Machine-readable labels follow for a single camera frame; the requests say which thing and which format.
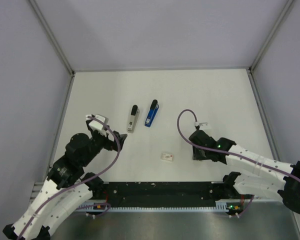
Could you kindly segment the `blue black stapler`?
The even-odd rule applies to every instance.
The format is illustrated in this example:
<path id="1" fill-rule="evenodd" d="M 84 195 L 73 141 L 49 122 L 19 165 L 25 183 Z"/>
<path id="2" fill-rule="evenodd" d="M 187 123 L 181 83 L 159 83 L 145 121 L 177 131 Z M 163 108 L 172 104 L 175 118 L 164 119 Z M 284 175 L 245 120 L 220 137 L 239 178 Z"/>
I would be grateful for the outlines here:
<path id="1" fill-rule="evenodd" d="M 158 100 L 154 99 L 150 105 L 147 117 L 145 119 L 145 123 L 144 123 L 145 127 L 148 127 L 148 128 L 151 127 L 159 108 L 160 108 L 160 106 L 159 106 Z"/>

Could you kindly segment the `grey black stapler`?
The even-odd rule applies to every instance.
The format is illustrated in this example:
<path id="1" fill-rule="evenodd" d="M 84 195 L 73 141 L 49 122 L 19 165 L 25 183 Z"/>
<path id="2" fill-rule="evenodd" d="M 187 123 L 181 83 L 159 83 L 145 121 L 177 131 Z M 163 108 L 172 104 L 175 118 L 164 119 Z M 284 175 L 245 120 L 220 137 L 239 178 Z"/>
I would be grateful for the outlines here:
<path id="1" fill-rule="evenodd" d="M 131 112 L 128 118 L 128 122 L 127 122 L 127 132 L 128 133 L 133 133 L 135 131 L 137 122 L 138 122 L 138 118 L 139 118 L 139 114 L 140 114 L 140 109 L 139 107 L 135 104 L 132 106 L 131 108 Z"/>

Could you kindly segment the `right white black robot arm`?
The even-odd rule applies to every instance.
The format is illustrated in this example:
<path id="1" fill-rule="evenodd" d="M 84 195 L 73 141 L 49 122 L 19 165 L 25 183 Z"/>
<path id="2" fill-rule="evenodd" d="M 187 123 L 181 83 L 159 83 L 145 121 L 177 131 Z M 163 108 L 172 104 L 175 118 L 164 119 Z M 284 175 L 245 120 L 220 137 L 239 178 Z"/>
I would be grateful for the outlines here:
<path id="1" fill-rule="evenodd" d="M 292 164 L 269 159 L 230 139 L 214 140 L 200 129 L 188 140 L 200 154 L 200 160 L 220 162 L 238 169 L 222 180 L 227 197 L 235 198 L 240 194 L 272 199 L 300 215 L 300 161 Z"/>

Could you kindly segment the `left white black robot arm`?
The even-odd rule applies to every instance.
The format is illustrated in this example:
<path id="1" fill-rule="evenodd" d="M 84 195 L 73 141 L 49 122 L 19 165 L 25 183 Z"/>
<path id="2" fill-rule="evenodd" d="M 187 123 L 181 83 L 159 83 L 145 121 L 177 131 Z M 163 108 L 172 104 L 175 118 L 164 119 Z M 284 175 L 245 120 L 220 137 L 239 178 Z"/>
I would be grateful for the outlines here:
<path id="1" fill-rule="evenodd" d="M 86 167 L 105 149 L 119 153 L 127 134 L 110 140 L 102 128 L 89 126 L 91 136 L 73 135 L 47 174 L 43 186 L 26 212 L 13 224 L 4 227 L 3 233 L 10 240 L 48 240 L 59 225 L 80 205 L 91 198 L 99 198 L 104 191 L 99 175 L 85 173 Z"/>

